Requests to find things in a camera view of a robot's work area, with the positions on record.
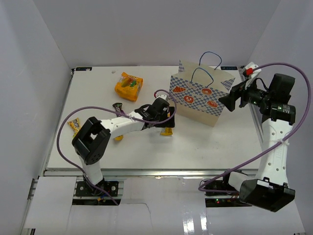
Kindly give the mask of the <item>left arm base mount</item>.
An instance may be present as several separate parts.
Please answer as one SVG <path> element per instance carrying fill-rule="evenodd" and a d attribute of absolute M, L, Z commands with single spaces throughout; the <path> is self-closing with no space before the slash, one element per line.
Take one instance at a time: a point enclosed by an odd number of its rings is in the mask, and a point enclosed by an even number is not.
<path fill-rule="evenodd" d="M 118 181 L 103 181 L 96 185 L 97 188 L 91 186 L 86 181 L 78 181 L 74 195 L 76 197 L 99 197 L 101 199 L 109 199 L 110 197 L 118 196 Z"/>

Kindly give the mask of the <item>yellow snack bar packet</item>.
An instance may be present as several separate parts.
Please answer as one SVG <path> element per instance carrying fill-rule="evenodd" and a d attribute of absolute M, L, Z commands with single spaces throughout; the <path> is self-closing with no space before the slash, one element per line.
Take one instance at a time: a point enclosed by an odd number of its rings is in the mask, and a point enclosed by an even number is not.
<path fill-rule="evenodd" d="M 162 128 L 162 131 L 160 134 L 162 136 L 171 136 L 173 134 L 173 130 L 170 127 L 164 127 L 164 128 Z"/>

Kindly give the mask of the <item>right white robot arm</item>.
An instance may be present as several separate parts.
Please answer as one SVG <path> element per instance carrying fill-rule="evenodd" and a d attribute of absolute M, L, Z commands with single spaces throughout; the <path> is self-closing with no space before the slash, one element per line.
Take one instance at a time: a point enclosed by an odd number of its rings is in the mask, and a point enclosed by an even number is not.
<path fill-rule="evenodd" d="M 237 99 L 240 107 L 247 104 L 259 107 L 263 131 L 261 149 L 265 155 L 261 157 L 255 177 L 235 170 L 223 178 L 221 190 L 226 195 L 238 191 L 240 202 L 277 212 L 295 198 L 295 190 L 289 188 L 286 174 L 289 142 L 283 139 L 291 133 L 295 123 L 296 109 L 288 104 L 295 78 L 276 73 L 264 91 L 258 89 L 256 81 L 249 86 L 247 83 L 232 87 L 219 102 L 229 111 L 234 111 Z"/>

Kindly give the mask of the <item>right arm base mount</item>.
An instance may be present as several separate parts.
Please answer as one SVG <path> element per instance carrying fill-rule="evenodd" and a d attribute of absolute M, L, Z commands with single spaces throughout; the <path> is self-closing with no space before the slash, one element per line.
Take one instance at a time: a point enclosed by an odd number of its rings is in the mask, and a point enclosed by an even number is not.
<path fill-rule="evenodd" d="M 240 201 L 238 193 L 225 192 L 225 190 L 235 191 L 235 188 L 225 184 L 222 180 L 216 180 L 206 185 L 204 189 L 214 191 L 204 193 L 207 208 L 250 207 L 250 205 Z"/>

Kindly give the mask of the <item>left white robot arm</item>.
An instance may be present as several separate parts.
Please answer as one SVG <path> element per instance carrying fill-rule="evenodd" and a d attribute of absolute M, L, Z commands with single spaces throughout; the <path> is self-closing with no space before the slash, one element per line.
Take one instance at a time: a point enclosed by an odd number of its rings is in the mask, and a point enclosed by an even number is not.
<path fill-rule="evenodd" d="M 174 126 L 175 107 L 170 106 L 166 95 L 158 96 L 152 104 L 143 105 L 128 115 L 106 120 L 88 118 L 72 140 L 83 166 L 87 190 L 92 195 L 99 195 L 103 191 L 104 178 L 99 162 L 111 139 L 152 127 Z"/>

